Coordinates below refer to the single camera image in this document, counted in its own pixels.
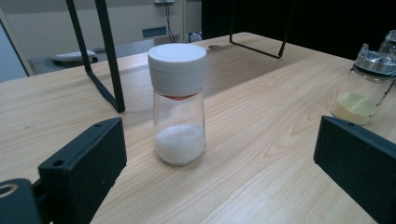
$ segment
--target black metal stand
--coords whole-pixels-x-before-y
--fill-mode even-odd
[[[289,35],[289,29],[290,29],[291,20],[292,20],[292,11],[293,11],[293,8],[294,8],[295,0],[292,1],[291,6],[290,6],[290,13],[289,13],[289,18],[288,18],[288,23],[287,23],[287,26],[286,26],[286,31],[285,31],[285,34],[283,36],[282,45],[280,46],[280,50],[279,50],[279,53],[277,55],[274,55],[274,54],[271,54],[271,53],[268,53],[268,52],[265,52],[265,51],[262,51],[262,50],[259,50],[259,49],[254,49],[254,48],[251,48],[249,46],[242,45],[242,44],[239,44],[239,43],[236,43],[236,42],[233,41],[233,26],[234,26],[234,20],[235,20],[235,15],[234,15],[235,14],[235,1],[236,0],[232,1],[231,22],[230,22],[230,43],[232,43],[232,44],[234,44],[236,46],[245,48],[245,49],[250,49],[250,50],[256,51],[258,53],[261,53],[261,54],[264,54],[264,55],[267,55],[267,56],[270,56],[270,57],[273,57],[273,58],[276,58],[276,59],[280,59],[282,57],[282,55],[283,55],[283,51],[284,51],[286,43],[287,43],[287,39],[288,39],[288,35]]]
[[[110,68],[111,80],[113,83],[114,96],[108,91],[108,89],[102,84],[97,78],[95,73],[92,71],[90,59],[87,54],[87,48],[85,46],[84,37],[81,32],[81,27],[78,21],[78,15],[73,0],[66,0],[67,8],[70,13],[70,17],[73,22],[73,27],[76,32],[79,50],[81,51],[82,60],[84,62],[85,71],[88,77],[93,81],[99,92],[103,97],[108,100],[117,112],[123,112],[125,110],[125,104],[122,93],[122,86],[120,82],[120,72],[117,64],[116,51],[114,49],[113,36],[111,34],[110,21],[107,14],[106,0],[95,0],[96,10],[99,16],[99,22],[102,29],[103,39],[105,41],[105,50],[108,59],[108,65]]]

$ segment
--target white salt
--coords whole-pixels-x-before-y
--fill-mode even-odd
[[[205,129],[196,124],[180,124],[155,135],[158,156],[174,165],[195,161],[205,151]]]

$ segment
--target white cap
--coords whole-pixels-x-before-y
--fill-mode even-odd
[[[193,44],[165,44],[148,51],[151,83],[168,96],[198,93],[206,74],[206,50]]]

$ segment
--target glass bottle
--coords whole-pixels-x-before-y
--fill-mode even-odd
[[[348,74],[347,82],[332,107],[332,115],[365,125],[396,78],[396,58],[363,45]]]
[[[384,52],[396,57],[396,30],[389,31],[382,41],[378,52]]]
[[[148,51],[148,64],[154,89],[154,150],[169,164],[190,164],[206,146],[206,50],[192,44],[160,45]]]

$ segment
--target light wood tabletop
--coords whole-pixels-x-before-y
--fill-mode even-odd
[[[248,33],[234,41],[273,53],[280,46]],[[0,182],[36,181],[46,158],[94,123],[121,117],[127,166],[92,223],[375,223],[313,161],[320,118],[330,116],[352,61],[291,44],[277,60],[228,36],[194,44],[209,59],[206,150],[198,161],[172,166],[156,156],[143,53],[119,58],[120,114],[82,66],[1,83]],[[107,63],[92,68],[110,88]],[[392,90],[365,126],[392,142],[395,99]]]

